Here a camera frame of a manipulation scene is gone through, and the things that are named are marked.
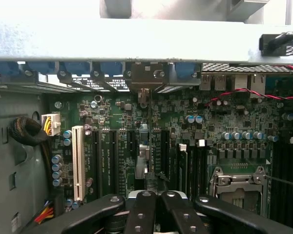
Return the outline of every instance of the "motherboard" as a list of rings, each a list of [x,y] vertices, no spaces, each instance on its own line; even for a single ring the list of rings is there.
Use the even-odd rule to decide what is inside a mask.
[[[264,92],[288,94],[276,87],[284,79],[268,79]],[[228,80],[150,91],[148,105],[129,92],[49,95],[50,112],[61,122],[52,137],[54,186],[64,189],[66,211],[110,193],[128,197],[145,189],[153,173],[190,200],[210,194],[269,217],[271,181],[262,175],[272,175],[273,145],[293,140],[293,101],[223,95]],[[82,138],[81,161],[74,159],[75,134]],[[74,183],[76,171],[84,184]]]

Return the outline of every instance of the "white pci slot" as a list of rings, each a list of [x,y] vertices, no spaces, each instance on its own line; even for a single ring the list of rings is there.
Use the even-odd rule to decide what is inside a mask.
[[[85,196],[85,174],[84,174],[84,127],[74,126],[72,128],[73,142],[73,173],[74,173],[74,199],[83,201]]]

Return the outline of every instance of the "gray metal side panel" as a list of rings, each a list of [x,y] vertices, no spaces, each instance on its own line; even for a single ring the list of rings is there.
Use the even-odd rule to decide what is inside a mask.
[[[293,64],[293,57],[262,57],[258,50],[262,34],[286,31],[293,26],[71,16],[0,20],[0,60]]]
[[[43,114],[42,101],[37,95],[0,93],[0,234],[12,233],[11,220],[19,212],[25,225],[43,205],[47,196],[46,175],[39,147],[21,144],[11,137],[3,144],[1,129],[16,116],[32,117],[34,111]],[[27,151],[25,162],[15,165]],[[10,190],[9,175],[16,173],[16,188]]]

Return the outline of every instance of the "white power connector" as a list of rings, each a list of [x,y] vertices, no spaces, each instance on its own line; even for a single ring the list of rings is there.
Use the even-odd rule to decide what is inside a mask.
[[[51,135],[54,136],[56,134],[61,133],[61,121],[60,121],[60,114],[47,114],[47,115],[42,115],[42,123],[45,118],[51,118]]]

